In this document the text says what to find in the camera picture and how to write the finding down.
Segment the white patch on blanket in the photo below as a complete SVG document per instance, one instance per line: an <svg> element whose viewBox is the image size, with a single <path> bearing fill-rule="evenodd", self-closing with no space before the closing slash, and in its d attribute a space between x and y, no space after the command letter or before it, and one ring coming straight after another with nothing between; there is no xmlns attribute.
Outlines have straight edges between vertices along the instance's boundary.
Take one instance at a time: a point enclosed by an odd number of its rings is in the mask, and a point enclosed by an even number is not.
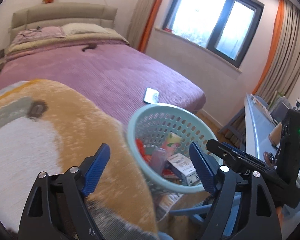
<svg viewBox="0 0 300 240"><path fill-rule="evenodd" d="M33 183L41 171L60 174L61 139L49 121L21 117L0 128L0 221L18 232Z"/></svg>

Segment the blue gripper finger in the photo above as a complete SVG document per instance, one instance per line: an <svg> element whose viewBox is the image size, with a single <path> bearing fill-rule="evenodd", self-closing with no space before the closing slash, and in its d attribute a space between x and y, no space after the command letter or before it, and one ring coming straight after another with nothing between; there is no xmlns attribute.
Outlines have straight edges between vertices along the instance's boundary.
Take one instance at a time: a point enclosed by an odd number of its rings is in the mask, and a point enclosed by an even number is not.
<svg viewBox="0 0 300 240"><path fill-rule="evenodd" d="M216 174L220 167L217 160L212 156L204 154L195 142L189 146L189 155L204 190L214 196L220 190L217 187L218 180Z"/></svg>
<svg viewBox="0 0 300 240"><path fill-rule="evenodd" d="M99 179L110 159L110 147L107 144L102 144L96 155L90 168L84 175L85 184L81 192L85 197L96 189Z"/></svg>

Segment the light blue plastic basket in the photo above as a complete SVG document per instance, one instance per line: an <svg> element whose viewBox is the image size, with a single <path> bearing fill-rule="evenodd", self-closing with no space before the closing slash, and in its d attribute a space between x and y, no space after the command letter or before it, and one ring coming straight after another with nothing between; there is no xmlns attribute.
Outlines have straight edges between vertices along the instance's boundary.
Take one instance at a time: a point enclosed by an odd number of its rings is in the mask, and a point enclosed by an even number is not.
<svg viewBox="0 0 300 240"><path fill-rule="evenodd" d="M210 128L190 112L168 104L147 105L140 108L132 116L128 124L127 141L130 151L141 168L152 193L196 193L204 191L203 186L181 186L172 183L155 173L143 160L135 140L140 138L146 154L151 154L155 147L160 147L169 132L179 135L181 146L177 152L189 157L189 145L197 142L204 153L207 141L217 139ZM213 155L220 165L222 160Z"/></svg>

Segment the silver bolt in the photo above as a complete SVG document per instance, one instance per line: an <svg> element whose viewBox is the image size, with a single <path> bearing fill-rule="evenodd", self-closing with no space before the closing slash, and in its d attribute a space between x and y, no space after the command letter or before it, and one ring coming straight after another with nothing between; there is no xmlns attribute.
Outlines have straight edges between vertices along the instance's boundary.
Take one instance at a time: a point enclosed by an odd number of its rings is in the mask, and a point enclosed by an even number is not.
<svg viewBox="0 0 300 240"><path fill-rule="evenodd" d="M220 166L220 170L222 170L223 172L228 172L230 169L229 169L229 167L222 165L222 166Z"/></svg>
<svg viewBox="0 0 300 240"><path fill-rule="evenodd" d="M78 171L79 171L79 168L77 166L73 166L73 167L70 168L71 173L76 173Z"/></svg>
<svg viewBox="0 0 300 240"><path fill-rule="evenodd" d="M255 176L256 178L259 178L261 176L260 172L259 171L254 171L253 173L253 176Z"/></svg>
<svg viewBox="0 0 300 240"><path fill-rule="evenodd" d="M43 179L45 176L47 176L47 173L45 173L44 171L43 171L43 172L40 172L39 175L38 175L38 177L39 177L40 179Z"/></svg>

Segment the orange curtain trim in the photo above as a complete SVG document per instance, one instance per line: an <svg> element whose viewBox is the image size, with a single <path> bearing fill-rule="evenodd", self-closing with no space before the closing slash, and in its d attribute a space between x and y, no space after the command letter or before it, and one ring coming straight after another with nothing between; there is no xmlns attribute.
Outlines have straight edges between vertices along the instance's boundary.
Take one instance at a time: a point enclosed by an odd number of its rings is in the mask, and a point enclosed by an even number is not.
<svg viewBox="0 0 300 240"><path fill-rule="evenodd" d="M273 29L273 34L272 34L272 41L271 41L271 46L270 46L270 50L269 50L268 60L266 62L265 68L263 69L260 80L252 92L253 95L258 91L258 89L261 86L262 82L264 81L266 75L268 74L270 66L273 62L275 52L276 52L278 44L279 44L280 35L281 35L283 16L284 16L284 1L280 0L277 15L276 15L275 21L274 21L274 29Z"/></svg>
<svg viewBox="0 0 300 240"><path fill-rule="evenodd" d="M154 21L155 21L155 18L157 17L161 3L162 3L162 0L156 0L153 5L153 8L151 10L146 28L143 32L143 35L142 35L142 38L141 38L141 41L140 41L140 44L138 47L138 50L142 53L144 53L146 51L146 47L148 45L148 41L149 41L150 34L151 34L151 31L152 31L152 28L154 25Z"/></svg>

